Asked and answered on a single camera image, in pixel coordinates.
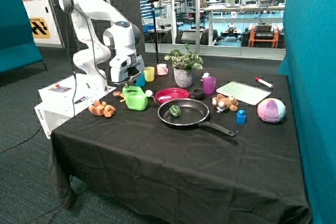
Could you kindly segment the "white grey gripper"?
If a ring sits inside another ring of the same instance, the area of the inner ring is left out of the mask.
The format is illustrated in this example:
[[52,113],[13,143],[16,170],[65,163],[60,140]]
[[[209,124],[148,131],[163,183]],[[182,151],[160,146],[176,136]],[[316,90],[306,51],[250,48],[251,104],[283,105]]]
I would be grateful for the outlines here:
[[111,81],[116,84],[123,84],[125,89],[129,88],[127,82],[136,83],[144,71],[144,62],[141,55],[116,55],[110,62]]

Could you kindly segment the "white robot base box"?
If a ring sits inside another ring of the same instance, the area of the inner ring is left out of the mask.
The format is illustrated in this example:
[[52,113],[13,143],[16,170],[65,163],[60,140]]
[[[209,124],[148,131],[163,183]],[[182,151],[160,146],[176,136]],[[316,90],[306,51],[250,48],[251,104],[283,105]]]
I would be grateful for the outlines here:
[[50,139],[55,128],[113,90],[115,87],[108,86],[99,91],[79,73],[38,90],[42,102],[35,106],[35,112],[46,137]]

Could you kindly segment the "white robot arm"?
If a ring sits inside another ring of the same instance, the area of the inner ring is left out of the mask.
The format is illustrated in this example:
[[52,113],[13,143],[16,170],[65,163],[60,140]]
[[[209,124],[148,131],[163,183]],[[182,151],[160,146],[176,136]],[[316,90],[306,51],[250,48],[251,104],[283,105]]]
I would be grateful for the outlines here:
[[70,16],[77,40],[87,46],[73,62],[85,73],[90,91],[141,76],[144,61],[136,51],[141,33],[117,8],[104,0],[59,0],[59,6]]

